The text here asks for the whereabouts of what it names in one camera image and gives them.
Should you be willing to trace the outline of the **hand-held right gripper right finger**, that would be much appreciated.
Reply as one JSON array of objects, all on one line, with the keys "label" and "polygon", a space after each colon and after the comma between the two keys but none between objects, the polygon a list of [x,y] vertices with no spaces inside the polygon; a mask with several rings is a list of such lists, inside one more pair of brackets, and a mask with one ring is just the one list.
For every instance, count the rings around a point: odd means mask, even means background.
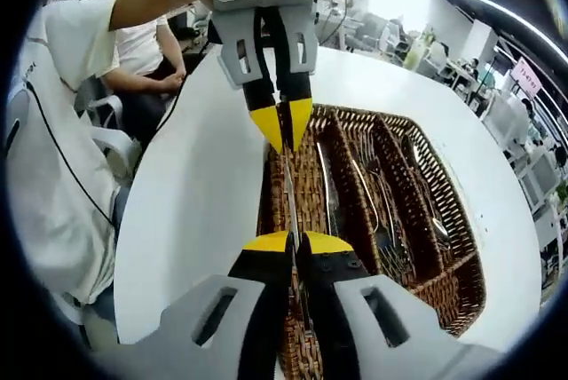
[{"label": "hand-held right gripper right finger", "polygon": [[447,333],[430,305],[368,273],[346,241],[307,232],[297,263],[326,379],[480,379],[501,357]]}]

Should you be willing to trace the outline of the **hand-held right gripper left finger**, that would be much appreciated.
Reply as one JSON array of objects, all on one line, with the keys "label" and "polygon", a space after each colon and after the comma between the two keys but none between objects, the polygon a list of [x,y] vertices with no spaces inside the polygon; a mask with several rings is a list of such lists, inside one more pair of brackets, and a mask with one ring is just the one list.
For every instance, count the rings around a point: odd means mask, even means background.
[{"label": "hand-held right gripper left finger", "polygon": [[113,379],[272,379],[288,314],[294,235],[256,237],[229,273],[168,306],[156,331],[98,352]]}]

